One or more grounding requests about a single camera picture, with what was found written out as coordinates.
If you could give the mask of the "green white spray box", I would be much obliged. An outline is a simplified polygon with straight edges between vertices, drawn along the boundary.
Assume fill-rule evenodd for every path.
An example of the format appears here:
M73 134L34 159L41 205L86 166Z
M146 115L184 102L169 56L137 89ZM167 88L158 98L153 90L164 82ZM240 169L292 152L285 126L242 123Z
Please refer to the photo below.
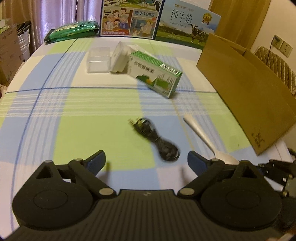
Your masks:
M141 51L130 53L127 73L165 98L174 94L183 75L182 71Z

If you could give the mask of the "white power adapter plug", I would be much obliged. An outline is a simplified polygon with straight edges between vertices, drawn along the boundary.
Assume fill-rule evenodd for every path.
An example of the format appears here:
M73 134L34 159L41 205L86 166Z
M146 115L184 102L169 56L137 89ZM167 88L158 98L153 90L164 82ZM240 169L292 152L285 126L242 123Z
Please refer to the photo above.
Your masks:
M131 48L124 42L119 42L111 56L111 73L126 73Z

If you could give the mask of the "white plastic spoon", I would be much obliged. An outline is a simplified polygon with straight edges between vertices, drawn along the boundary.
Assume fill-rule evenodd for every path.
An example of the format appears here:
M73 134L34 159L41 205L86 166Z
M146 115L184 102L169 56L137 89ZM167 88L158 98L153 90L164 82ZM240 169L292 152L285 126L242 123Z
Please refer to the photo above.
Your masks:
M202 127L190 114L185 114L183 117L185 123L198 135L198 137L207 145L207 147L213 152L215 159L219 159L225 162L228 165L238 165L239 161L233 156L219 151L215 145L211 142L210 138L204 132Z

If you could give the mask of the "brown cardboard box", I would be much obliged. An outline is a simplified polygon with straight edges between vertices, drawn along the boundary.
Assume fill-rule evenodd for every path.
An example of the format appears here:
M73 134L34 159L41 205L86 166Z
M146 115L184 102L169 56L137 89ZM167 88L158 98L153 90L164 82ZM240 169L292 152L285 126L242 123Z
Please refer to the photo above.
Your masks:
M197 62L260 155L295 125L295 97L246 48L214 34Z

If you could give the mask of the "quilted tan chair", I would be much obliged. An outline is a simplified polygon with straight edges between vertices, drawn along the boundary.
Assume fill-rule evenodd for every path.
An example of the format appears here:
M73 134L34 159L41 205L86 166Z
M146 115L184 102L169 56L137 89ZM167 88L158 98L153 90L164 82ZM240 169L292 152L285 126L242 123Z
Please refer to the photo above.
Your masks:
M280 56L269 51L264 46L257 48L254 54L278 76L295 97L295 73L290 66Z

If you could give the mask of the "clear plastic box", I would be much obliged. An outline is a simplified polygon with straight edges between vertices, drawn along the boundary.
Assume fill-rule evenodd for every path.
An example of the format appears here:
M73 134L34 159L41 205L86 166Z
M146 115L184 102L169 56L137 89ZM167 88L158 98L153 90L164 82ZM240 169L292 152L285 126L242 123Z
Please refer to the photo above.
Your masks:
M88 73L108 73L111 67L110 48L91 48L87 55L86 66Z

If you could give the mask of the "cardboard boxes at left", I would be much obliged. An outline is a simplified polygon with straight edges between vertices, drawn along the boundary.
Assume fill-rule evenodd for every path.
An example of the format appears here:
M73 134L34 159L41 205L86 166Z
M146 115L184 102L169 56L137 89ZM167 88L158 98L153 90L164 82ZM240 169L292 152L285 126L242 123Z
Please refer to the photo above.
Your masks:
M23 62L16 25L10 19L1 20L0 48L1 85L9 86Z

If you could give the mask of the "green snack bag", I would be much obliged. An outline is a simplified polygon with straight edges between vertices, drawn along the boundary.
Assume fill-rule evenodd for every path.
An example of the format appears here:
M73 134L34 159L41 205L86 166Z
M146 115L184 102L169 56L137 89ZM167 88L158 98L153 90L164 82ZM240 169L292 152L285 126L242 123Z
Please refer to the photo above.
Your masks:
M51 29L44 38L44 42L50 44L65 40L92 37L97 35L99 30L100 25L96 21L71 23L56 29Z

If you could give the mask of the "white plastic bucket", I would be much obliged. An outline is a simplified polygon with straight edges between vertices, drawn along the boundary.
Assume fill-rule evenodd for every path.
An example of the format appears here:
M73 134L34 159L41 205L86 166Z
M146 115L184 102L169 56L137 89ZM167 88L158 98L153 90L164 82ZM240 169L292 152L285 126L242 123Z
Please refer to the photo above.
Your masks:
M17 26L18 42L22 54L23 61L27 61L30 57L30 28L31 22L26 21Z

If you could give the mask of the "light blue milk carton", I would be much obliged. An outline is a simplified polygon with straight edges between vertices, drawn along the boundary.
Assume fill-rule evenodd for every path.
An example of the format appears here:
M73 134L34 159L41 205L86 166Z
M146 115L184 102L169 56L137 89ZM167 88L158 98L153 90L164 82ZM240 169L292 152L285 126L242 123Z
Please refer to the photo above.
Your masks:
M165 1L155 39L203 49L221 16L202 8L208 1Z

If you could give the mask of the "wooden door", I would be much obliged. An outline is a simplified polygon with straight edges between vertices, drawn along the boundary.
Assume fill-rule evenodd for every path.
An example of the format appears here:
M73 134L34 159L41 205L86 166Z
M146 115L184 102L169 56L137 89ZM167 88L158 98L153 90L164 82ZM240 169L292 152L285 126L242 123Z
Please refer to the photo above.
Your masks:
M270 0L213 0L209 10L221 16L215 35L250 50L266 17Z

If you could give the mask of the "purple curtain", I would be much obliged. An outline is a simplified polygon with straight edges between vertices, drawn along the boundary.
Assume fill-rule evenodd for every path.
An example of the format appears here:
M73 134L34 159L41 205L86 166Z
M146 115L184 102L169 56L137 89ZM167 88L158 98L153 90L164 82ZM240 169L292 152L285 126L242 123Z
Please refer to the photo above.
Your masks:
M13 24L31 22L30 53L33 54L44 42L51 29L80 22L100 22L103 1L48 0L48 1L1 1L1 18Z

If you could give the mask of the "blue cartoon milk carton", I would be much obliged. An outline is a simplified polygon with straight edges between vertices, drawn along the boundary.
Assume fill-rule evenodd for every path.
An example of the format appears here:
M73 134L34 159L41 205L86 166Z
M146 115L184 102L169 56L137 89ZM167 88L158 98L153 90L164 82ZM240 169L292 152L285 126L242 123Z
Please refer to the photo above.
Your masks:
M100 36L153 39L163 5L150 0L104 1Z

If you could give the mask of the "wall power socket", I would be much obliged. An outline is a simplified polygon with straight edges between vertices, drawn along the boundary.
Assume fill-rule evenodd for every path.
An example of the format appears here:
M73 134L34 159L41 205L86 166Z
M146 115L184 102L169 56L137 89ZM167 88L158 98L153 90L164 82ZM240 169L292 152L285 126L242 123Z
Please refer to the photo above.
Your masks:
M283 43L283 39L281 39L277 35L274 35L273 41L272 41L272 46L279 50L281 48L282 43Z

